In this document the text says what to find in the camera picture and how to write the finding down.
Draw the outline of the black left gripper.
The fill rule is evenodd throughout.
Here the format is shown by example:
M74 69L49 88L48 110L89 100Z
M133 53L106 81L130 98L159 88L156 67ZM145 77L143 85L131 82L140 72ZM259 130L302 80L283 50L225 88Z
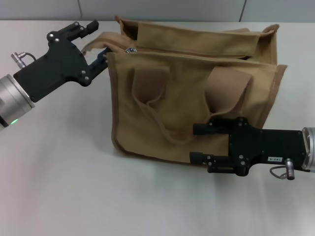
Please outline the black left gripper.
M99 28L94 20L83 27L74 22L58 31L48 33L48 51L13 77L32 102L38 102L63 84L76 82L86 87L108 67L109 47L87 64L81 51L72 43L77 38L92 34Z

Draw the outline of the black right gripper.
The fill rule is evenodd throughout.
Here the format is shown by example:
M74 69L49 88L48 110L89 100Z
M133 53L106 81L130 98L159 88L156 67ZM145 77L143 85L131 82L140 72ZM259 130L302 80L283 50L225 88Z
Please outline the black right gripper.
M207 123L194 123L193 135L228 134L228 156L190 152L193 165L205 165L208 173L236 174L244 177L256 164L283 165L287 176L305 171L302 164L307 151L302 131L260 129L247 119L213 118Z

